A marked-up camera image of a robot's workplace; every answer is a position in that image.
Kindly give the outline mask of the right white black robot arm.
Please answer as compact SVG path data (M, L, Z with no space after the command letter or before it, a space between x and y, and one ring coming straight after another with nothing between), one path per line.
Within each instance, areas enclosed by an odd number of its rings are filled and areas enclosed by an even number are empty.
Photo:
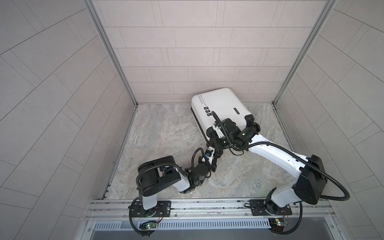
M249 151L260 155L290 173L296 180L282 188L273 188L265 198L266 212L277 215L278 208L289 204L315 205L319 199L347 201L348 190L325 172L322 159L312 155L306 157L277 145L260 134L261 128L251 118L243 130L229 118L223 123L212 112L215 128L224 134L226 145L237 152Z

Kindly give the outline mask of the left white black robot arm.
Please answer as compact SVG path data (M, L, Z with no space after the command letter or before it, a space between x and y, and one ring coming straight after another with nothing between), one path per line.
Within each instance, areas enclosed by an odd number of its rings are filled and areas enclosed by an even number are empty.
M182 194L193 191L216 171L217 159L222 154L223 151L218 147L209 147L205 151L198 148L192 156L191 167L184 170L176 164L173 156L141 164L136 178L139 196L131 203L129 212L129 221L134 231L142 237L150 237L165 216L158 204L158 193L170 186ZM133 221L135 209L143 210L146 218L158 213L159 219L144 222L137 228Z

